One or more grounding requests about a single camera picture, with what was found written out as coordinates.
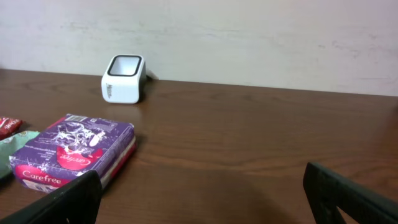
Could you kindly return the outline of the teal snack packet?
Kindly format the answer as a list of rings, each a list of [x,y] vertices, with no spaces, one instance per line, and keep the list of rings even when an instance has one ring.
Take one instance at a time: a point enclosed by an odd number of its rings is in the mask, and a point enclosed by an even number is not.
[[[38,131],[23,131],[1,140],[1,179],[7,177],[12,172],[9,156],[39,134]]]

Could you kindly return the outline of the orange brown candy bar wrapper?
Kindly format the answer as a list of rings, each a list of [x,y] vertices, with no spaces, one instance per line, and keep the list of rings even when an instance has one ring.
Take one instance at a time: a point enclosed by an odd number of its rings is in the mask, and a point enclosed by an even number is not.
[[[23,121],[20,119],[2,116],[0,121],[0,140],[10,137],[21,127],[22,124]]]

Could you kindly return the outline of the white barcode scanner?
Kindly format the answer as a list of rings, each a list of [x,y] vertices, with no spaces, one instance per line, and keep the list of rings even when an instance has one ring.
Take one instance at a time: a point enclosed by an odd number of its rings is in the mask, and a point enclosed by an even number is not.
[[[102,96],[108,103],[138,103],[146,82],[146,61],[141,55],[115,55],[101,79]]]

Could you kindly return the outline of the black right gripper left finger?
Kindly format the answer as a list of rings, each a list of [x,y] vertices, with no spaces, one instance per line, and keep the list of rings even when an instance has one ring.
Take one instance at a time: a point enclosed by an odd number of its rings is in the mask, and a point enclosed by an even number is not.
[[[100,177],[91,170],[3,218],[1,224],[95,223],[101,196]]]

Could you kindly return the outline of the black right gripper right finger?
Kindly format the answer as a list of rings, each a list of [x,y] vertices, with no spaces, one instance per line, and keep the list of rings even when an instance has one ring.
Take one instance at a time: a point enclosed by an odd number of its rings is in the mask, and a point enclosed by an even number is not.
[[[397,223],[397,203],[315,162],[305,168],[303,188],[316,223]]]

